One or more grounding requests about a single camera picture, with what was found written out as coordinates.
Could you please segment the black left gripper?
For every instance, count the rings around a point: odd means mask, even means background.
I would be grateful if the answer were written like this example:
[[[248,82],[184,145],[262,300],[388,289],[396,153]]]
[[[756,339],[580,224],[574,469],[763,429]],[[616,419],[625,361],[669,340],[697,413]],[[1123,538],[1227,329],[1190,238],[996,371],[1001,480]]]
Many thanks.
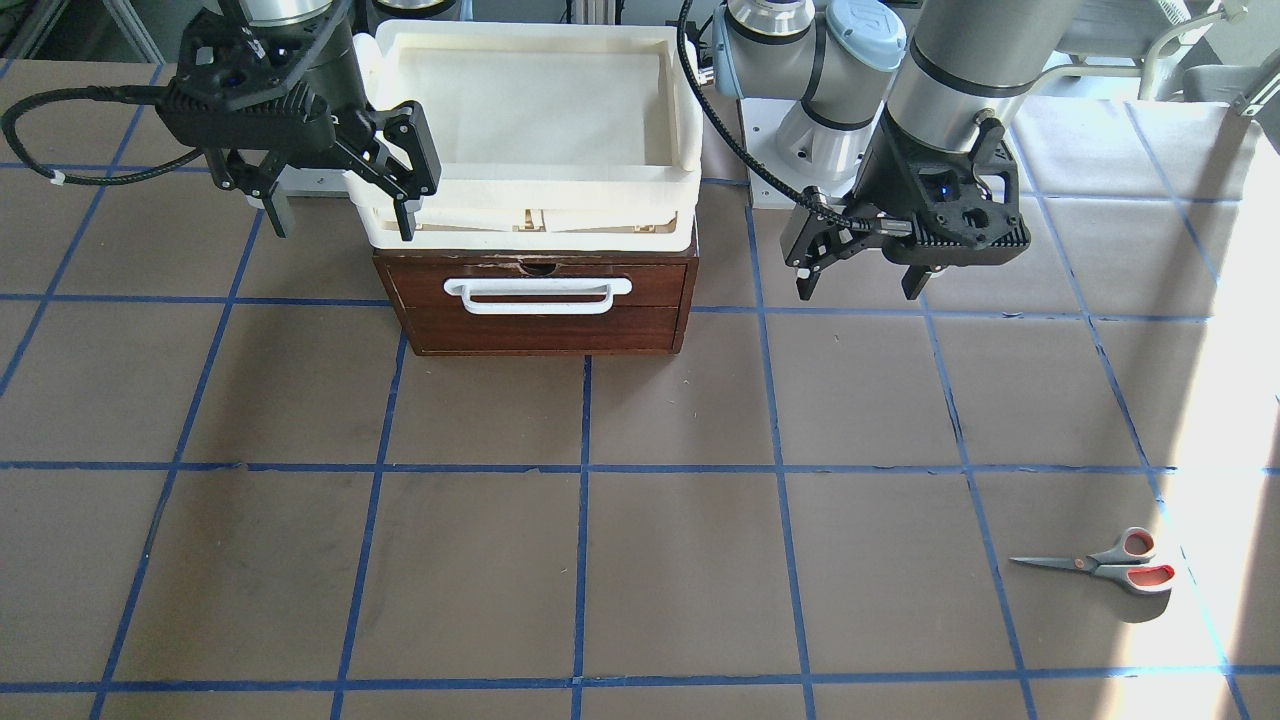
[[[882,246],[892,263],[1000,263],[1001,204],[977,182],[1001,143],[1001,120],[979,113],[969,154],[946,152],[918,141],[883,110],[870,140],[861,178],[852,195],[890,218],[910,222],[901,237]],[[780,238],[783,261],[796,273],[801,301],[814,295],[822,272],[868,247],[869,225],[835,209],[815,211],[797,204]],[[933,265],[910,265],[902,295],[915,301],[936,274]]]

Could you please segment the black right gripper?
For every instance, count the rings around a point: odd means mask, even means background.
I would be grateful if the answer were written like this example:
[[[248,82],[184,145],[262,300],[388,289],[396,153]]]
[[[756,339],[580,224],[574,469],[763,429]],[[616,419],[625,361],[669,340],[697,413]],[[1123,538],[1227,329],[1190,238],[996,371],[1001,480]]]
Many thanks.
[[[294,228],[275,199],[282,151],[259,164],[236,149],[297,150],[307,135],[335,127],[333,161],[392,200],[401,240],[416,232],[422,199],[439,190],[442,163],[422,105],[385,111],[367,105],[347,10],[207,10],[205,13],[205,160],[220,190],[262,209],[278,237]]]

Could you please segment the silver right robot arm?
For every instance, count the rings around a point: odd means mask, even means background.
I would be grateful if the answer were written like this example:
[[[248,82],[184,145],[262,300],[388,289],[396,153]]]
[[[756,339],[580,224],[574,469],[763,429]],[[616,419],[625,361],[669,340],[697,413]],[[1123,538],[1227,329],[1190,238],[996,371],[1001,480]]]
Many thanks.
[[[422,105],[378,110],[366,94],[347,1],[210,1],[186,27],[157,114],[200,150],[223,190],[291,232],[275,200],[287,167],[349,170],[392,202],[399,236],[434,195],[442,164]]]

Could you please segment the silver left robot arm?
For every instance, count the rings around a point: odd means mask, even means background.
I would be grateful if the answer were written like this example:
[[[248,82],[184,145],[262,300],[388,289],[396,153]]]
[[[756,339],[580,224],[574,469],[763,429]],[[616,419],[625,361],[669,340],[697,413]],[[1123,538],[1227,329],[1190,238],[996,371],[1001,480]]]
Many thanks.
[[[780,241],[809,300],[820,274],[869,249],[915,299],[950,266],[997,266],[1030,246],[1005,135],[1078,12],[1075,1],[927,1],[908,28],[879,1],[727,1],[712,23],[716,87],[788,100],[797,170],[852,177],[842,195],[787,186]]]

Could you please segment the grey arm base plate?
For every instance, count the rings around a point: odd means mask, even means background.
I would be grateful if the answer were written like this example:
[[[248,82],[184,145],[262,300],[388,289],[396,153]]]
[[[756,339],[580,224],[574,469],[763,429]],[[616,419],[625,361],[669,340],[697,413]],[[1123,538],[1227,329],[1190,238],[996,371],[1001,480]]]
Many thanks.
[[[854,184],[872,122],[845,131],[814,120],[799,101],[742,99],[744,147],[796,191],[809,186],[840,197]]]
[[[238,182],[239,191],[250,197],[250,204],[255,208],[265,209],[273,205],[283,210],[294,199],[344,199],[349,200],[346,188],[343,172],[338,169],[300,169],[292,165],[282,165],[274,182],[275,188],[271,199],[266,200],[266,184],[262,183],[261,195],[252,195],[250,179]]]

